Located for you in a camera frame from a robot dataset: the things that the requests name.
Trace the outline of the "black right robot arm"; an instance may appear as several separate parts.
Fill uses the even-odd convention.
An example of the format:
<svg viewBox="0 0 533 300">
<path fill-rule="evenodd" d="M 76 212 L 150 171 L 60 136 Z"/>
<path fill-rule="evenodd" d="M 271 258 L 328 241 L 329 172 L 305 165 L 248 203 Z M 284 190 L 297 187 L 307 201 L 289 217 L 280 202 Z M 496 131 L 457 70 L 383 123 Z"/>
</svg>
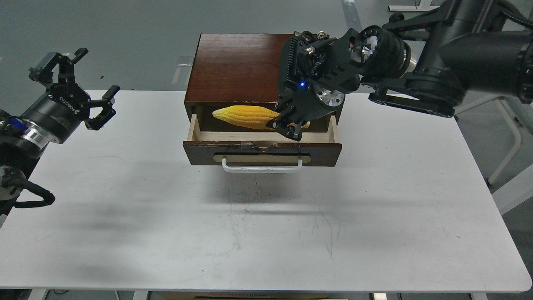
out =
<svg viewBox="0 0 533 300">
<path fill-rule="evenodd" d="M 532 47 L 532 20 L 506 0 L 446 0 L 340 38 L 295 32 L 281 50 L 279 115 L 266 126 L 299 142 L 360 85 L 374 103 L 445 118 L 469 90 L 531 104 Z"/>
</svg>

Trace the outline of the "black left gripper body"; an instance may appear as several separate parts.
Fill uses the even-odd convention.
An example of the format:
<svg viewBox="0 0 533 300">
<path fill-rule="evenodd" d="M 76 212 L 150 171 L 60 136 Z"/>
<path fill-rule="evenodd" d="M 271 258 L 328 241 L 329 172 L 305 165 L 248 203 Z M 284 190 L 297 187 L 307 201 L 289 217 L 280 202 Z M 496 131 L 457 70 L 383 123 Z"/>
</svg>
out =
<svg viewBox="0 0 533 300">
<path fill-rule="evenodd" d="M 20 117 L 50 134 L 52 142 L 63 144 L 88 118 L 88 110 L 81 106 L 89 101 L 89 94 L 80 87 L 56 87 L 46 91 Z"/>
</svg>

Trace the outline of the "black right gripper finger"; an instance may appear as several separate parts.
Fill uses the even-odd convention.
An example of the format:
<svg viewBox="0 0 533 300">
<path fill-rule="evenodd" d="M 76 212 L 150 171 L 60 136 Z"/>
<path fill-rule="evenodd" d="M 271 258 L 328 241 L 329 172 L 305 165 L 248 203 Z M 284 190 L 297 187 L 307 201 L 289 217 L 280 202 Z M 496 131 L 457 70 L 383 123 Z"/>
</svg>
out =
<svg viewBox="0 0 533 300">
<path fill-rule="evenodd" d="M 267 122 L 268 129 L 298 127 L 298 122 L 294 122 L 298 112 L 295 104 L 275 104 L 274 112 L 278 115 Z"/>
<path fill-rule="evenodd" d="M 282 135 L 285 138 L 291 139 L 296 142 L 301 141 L 301 138 L 303 136 L 302 128 L 304 127 L 305 122 L 303 121 L 300 121 L 297 123 L 284 122 L 283 125 L 285 127 L 282 128 Z"/>
</svg>

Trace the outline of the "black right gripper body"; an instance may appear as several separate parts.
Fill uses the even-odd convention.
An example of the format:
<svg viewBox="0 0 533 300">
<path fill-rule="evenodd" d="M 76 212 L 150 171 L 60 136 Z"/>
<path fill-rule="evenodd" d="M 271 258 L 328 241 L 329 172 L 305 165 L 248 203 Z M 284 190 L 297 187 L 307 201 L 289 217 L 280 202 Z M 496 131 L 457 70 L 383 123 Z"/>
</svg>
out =
<svg viewBox="0 0 533 300">
<path fill-rule="evenodd" d="M 300 82 L 294 88 L 281 88 L 281 119 L 285 122 L 313 121 L 340 111 L 344 101 L 344 93 L 313 83 Z"/>
</svg>

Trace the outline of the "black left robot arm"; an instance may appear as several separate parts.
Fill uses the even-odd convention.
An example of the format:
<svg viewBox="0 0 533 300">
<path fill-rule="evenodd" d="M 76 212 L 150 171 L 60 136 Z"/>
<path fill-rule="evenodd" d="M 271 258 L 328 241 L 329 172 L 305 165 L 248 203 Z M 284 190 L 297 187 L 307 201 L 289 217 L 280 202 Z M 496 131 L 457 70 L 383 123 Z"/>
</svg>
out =
<svg viewBox="0 0 533 300">
<path fill-rule="evenodd" d="M 118 85 L 93 101 L 75 81 L 75 64 L 87 53 L 85 48 L 75 51 L 72 58 L 58 52 L 48 53 L 29 70 L 29 78 L 42 84 L 45 93 L 19 116 L 1 111 L 2 215 L 8 215 L 15 207 L 51 205 L 55 196 L 29 180 L 46 146 L 63 144 L 80 123 L 85 123 L 89 130 L 99 130 L 115 116 L 113 104 L 120 91 Z"/>
</svg>

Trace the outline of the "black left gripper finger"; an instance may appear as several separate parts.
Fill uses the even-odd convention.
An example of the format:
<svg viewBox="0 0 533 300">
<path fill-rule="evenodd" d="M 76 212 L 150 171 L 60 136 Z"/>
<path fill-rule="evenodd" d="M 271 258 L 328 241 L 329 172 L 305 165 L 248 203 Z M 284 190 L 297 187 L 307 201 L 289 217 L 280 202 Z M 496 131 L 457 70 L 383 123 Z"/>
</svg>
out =
<svg viewBox="0 0 533 300">
<path fill-rule="evenodd" d="M 29 68 L 29 78 L 42 84 L 47 94 L 57 93 L 61 88 L 66 88 L 67 94 L 86 93 L 75 82 L 74 65 L 87 53 L 88 49 L 80 48 L 71 59 L 68 55 L 50 52 L 36 67 Z"/>
<path fill-rule="evenodd" d="M 102 108 L 101 112 L 93 118 L 85 120 L 85 126 L 89 130 L 99 130 L 116 114 L 113 108 L 114 97 L 120 91 L 120 86 L 112 85 L 98 101 L 89 101 L 85 107 L 90 111 L 92 108 Z"/>
</svg>

